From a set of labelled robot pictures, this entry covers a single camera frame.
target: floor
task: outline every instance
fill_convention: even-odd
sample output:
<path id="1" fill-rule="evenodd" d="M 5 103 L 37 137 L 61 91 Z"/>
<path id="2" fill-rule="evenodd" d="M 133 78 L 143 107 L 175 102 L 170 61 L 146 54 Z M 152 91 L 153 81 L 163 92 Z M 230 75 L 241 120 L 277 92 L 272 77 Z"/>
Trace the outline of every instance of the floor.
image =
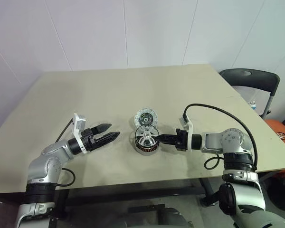
<path id="1" fill-rule="evenodd" d="M 221 178 L 211 178 L 210 183 L 214 190 L 217 190 L 223 183 Z M 285 218 L 285 211 L 276 208 L 268 199 L 266 184 L 263 185 L 266 210 L 274 212 Z M 156 224 L 156 212 L 128 214 L 129 207 L 146 206 L 152 204 L 165 204 L 166 207 L 177 209 L 193 228 L 232 228 L 233 220 L 223 214 L 218 204 L 213 207 L 204 208 L 200 205 L 198 196 L 174 196 L 150 200 L 132 200 L 112 203 L 102 203 L 72 207 L 67 210 L 70 216 L 67 221 L 58 221 L 58 228 L 98 228 L 111 227 L 111 224 L 122 224 L 127 221 L 130 226 L 143 224 Z M 0 228 L 11 228 L 17 214 L 17 207 L 0 203 Z"/>

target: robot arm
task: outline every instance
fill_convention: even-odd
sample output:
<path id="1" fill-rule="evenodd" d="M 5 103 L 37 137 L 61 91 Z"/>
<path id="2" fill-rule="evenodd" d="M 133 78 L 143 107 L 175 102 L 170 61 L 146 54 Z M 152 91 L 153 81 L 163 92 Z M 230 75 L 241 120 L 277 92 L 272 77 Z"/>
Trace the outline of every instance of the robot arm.
<path id="1" fill-rule="evenodd" d="M 265 211 L 265 200 L 258 175 L 255 173 L 257 149 L 253 138 L 234 128 L 221 133 L 193 134 L 193 124 L 186 115 L 186 110 L 190 106 L 209 107 L 226 113 L 237 120 L 249 135 L 252 134 L 239 119 L 224 110 L 210 105 L 191 104 L 183 114 L 184 127 L 188 131 L 176 129 L 176 135 L 162 134 L 156 137 L 161 143 L 175 145 L 180 151 L 201 150 L 217 156 L 223 155 L 222 178 L 226 183 L 222 184 L 212 196 L 206 197 L 207 205 L 219 201 L 220 209 L 232 217 L 235 228 L 285 228 L 285 219 Z M 255 162 L 253 162 L 252 147 L 254 147 Z"/>
<path id="2" fill-rule="evenodd" d="M 75 114 L 73 118 L 74 138 L 49 145 L 29 165 L 26 192 L 24 201 L 18 210 L 16 228 L 31 227 L 32 223 L 34 223 L 34 228 L 55 227 L 56 220 L 48 216 L 55 207 L 55 188 L 56 186 L 69 186 L 75 181 L 66 185 L 57 183 L 60 172 L 64 169 L 63 165 L 73 159 L 76 154 L 95 150 L 114 141 L 119 135 L 119 132 L 111 132 L 95 138 L 95 135 L 106 131 L 111 124 L 104 123 L 84 130 L 85 121 L 83 116 Z"/>

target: metal bracket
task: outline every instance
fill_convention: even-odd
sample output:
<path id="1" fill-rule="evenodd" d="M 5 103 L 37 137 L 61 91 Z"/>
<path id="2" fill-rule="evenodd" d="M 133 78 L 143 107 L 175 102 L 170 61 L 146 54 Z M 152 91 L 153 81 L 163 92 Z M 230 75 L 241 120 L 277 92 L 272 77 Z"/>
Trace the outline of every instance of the metal bracket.
<path id="1" fill-rule="evenodd" d="M 187 117 L 187 122 L 185 122 L 183 120 L 183 117 L 181 118 L 181 123 L 183 124 L 183 127 L 184 129 L 188 130 L 188 144 L 187 144 L 187 150 L 189 152 L 192 152 L 192 135 L 193 135 L 193 124 L 190 120 L 190 118 L 187 116 L 186 114 L 186 117 Z"/>
<path id="2" fill-rule="evenodd" d="M 74 113 L 73 123 L 73 135 L 76 138 L 76 141 L 80 146 L 82 153 L 87 153 L 86 148 L 81 141 L 81 132 L 85 129 L 86 118 L 83 115 L 78 115 L 77 113 Z"/>

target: orange object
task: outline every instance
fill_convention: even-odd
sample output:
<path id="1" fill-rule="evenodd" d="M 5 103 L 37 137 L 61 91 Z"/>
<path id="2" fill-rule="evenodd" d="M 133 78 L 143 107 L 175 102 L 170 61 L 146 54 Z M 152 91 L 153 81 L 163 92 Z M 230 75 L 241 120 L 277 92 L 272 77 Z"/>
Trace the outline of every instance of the orange object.
<path id="1" fill-rule="evenodd" d="M 265 122 L 280 137 L 280 139 L 283 140 L 283 142 L 285 143 L 285 125 L 283 125 L 278 120 L 267 119 L 267 120 L 265 120 Z M 284 177 L 285 176 L 285 170 L 280 171 L 275 176 Z"/>

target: black cable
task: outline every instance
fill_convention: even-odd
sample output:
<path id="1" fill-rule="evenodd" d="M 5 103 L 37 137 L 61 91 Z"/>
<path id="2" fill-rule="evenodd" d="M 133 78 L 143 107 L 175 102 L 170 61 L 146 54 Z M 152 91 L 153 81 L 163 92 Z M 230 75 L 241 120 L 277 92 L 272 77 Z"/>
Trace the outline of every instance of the black cable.
<path id="1" fill-rule="evenodd" d="M 61 136 L 63 135 L 63 133 L 66 131 L 66 129 L 69 127 L 69 125 L 73 122 L 73 119 L 71 119 L 66 127 L 62 130 L 62 132 L 60 133 L 60 135 L 58 136 L 58 138 L 56 139 L 56 143 L 59 141 L 59 139 L 61 138 Z M 73 180 L 72 182 L 68 183 L 68 184 L 56 184 L 56 186 L 59 186 L 59 187 L 68 187 L 68 186 L 71 186 L 72 184 L 74 184 L 75 180 L 76 180 L 76 175 L 73 171 L 71 171 L 70 169 L 67 169 L 67 168 L 62 168 L 62 170 L 65 170 L 65 171 L 68 171 L 70 172 L 72 175 L 73 175 Z"/>
<path id="2" fill-rule="evenodd" d="M 214 159 L 217 159 L 218 161 L 217 161 L 217 163 L 214 165 L 214 166 L 212 166 L 211 168 L 208 168 L 207 167 L 207 163 L 209 162 L 209 161 L 211 161 L 211 160 L 214 160 Z M 205 161 L 205 163 L 204 163 L 204 167 L 205 167 L 205 169 L 206 170 L 212 170 L 212 169 L 215 169 L 218 165 L 219 165 L 219 160 L 220 159 L 222 159 L 222 160 L 224 160 L 224 158 L 222 158 L 222 157 L 219 157 L 219 155 L 217 154 L 217 156 L 216 157 L 212 157 L 212 158 L 209 158 L 208 160 L 206 160 Z"/>
<path id="3" fill-rule="evenodd" d="M 75 176 L 75 173 L 73 171 L 71 171 L 70 169 L 67 169 L 67 168 L 62 168 L 62 170 L 65 170 L 65 171 L 68 171 L 70 172 L 72 175 L 73 175 L 73 180 L 72 182 L 68 183 L 68 184 L 56 184 L 56 186 L 59 186 L 59 187 L 68 187 L 68 186 L 71 186 L 72 184 L 74 184 L 75 180 L 76 180 L 76 176 Z"/>
<path id="4" fill-rule="evenodd" d="M 66 127 L 62 130 L 62 132 L 60 133 L 60 135 L 58 136 L 58 138 L 56 139 L 56 143 L 59 141 L 59 139 L 61 138 L 61 136 L 63 135 L 63 133 L 66 131 L 66 129 L 69 127 L 69 125 L 71 124 L 73 122 L 73 119 L 71 119 L 68 123 L 67 123 L 67 125 L 66 125 Z"/>
<path id="5" fill-rule="evenodd" d="M 211 106 L 211 105 L 207 105 L 207 104 L 190 104 L 188 105 L 186 108 L 185 108 L 185 111 L 183 113 L 183 118 L 186 122 L 188 122 L 188 119 L 186 117 L 186 111 L 188 108 L 192 107 L 192 106 L 201 106 L 201 107 L 206 107 L 206 108 L 212 108 L 212 109 L 215 109 L 221 113 L 224 113 L 228 116 L 230 116 L 231 118 L 233 118 L 234 120 L 236 120 L 240 125 L 242 125 L 242 127 L 246 130 L 246 132 L 248 133 L 250 139 L 251 139 L 251 142 L 252 142 L 252 146 L 253 146 L 253 150 L 254 150 L 254 155 L 255 155 L 255 159 L 254 159 L 254 167 L 255 169 L 257 169 L 257 145 L 256 145 L 256 141 L 255 139 L 253 138 L 252 136 L 252 133 L 251 131 L 248 129 L 248 127 L 242 122 L 240 121 L 240 119 L 238 119 L 237 117 L 235 117 L 233 114 L 223 110 L 223 109 L 220 109 L 220 108 L 217 108 L 217 107 L 214 107 L 214 106 Z"/>

